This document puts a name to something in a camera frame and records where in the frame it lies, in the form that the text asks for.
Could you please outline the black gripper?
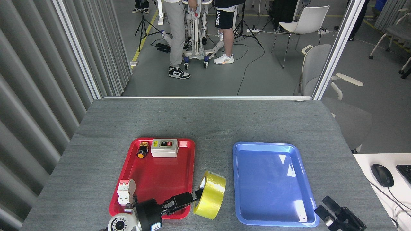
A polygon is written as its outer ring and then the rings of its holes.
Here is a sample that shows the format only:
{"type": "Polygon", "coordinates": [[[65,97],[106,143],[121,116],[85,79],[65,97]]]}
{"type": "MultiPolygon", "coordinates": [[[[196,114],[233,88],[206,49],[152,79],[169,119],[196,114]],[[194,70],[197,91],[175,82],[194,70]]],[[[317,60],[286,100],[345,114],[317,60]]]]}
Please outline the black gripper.
{"type": "Polygon", "coordinates": [[[314,212],[323,220],[328,229],[332,231],[364,231],[367,226],[351,212],[347,207],[339,206],[330,196],[322,200],[336,216],[335,217],[323,206],[318,206],[314,212]]]}
{"type": "Polygon", "coordinates": [[[155,199],[150,199],[139,203],[137,198],[133,200],[135,208],[135,217],[137,219],[138,231],[157,231],[162,227],[162,216],[170,215],[186,206],[191,205],[194,201],[199,200],[204,189],[200,188],[195,192],[181,193],[172,196],[163,204],[157,204],[155,199]]]}

